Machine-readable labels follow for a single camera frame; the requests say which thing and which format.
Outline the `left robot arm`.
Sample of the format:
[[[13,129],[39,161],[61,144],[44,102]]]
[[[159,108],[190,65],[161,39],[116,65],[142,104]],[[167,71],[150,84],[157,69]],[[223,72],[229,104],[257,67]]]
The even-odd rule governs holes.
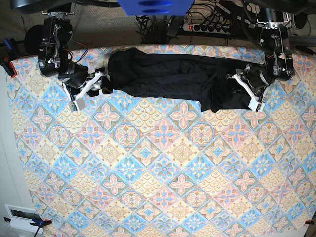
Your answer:
[[[229,1],[222,6],[232,22],[230,34],[243,31],[257,48],[264,51],[265,63],[247,64],[228,78],[235,79],[251,102],[261,102],[268,86],[276,80],[288,81],[294,74],[291,46],[303,46],[307,40],[293,38],[290,27],[295,17],[315,14],[314,0],[243,0],[238,6]]]

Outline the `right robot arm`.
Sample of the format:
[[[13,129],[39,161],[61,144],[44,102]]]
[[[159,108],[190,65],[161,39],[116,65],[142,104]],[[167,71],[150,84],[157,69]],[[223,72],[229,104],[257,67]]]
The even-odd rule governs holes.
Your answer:
[[[20,14],[46,11],[37,46],[38,68],[45,77],[57,76],[71,100],[78,102],[85,95],[110,94],[113,87],[109,73],[100,68],[93,73],[88,67],[74,62],[68,43],[73,27],[67,18],[71,14],[71,0],[12,0],[10,7]]]

